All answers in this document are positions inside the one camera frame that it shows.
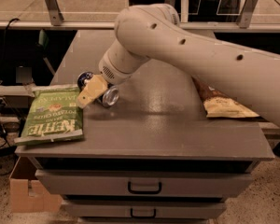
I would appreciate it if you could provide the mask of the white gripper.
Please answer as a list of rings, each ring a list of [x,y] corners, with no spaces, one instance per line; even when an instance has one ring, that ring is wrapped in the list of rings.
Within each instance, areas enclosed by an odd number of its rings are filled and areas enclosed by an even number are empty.
[[[123,83],[148,61],[148,57],[129,52],[115,40],[99,62],[101,75],[81,74],[78,77],[77,84],[81,92],[77,97],[77,105],[84,108],[107,91],[108,83]]]

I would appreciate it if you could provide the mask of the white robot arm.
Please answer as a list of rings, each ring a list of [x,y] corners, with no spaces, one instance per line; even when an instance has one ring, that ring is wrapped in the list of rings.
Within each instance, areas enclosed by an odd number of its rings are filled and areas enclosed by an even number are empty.
[[[115,20],[115,42],[77,98],[81,108],[150,59],[169,63],[280,128],[280,55],[186,32],[167,4],[132,6]]]

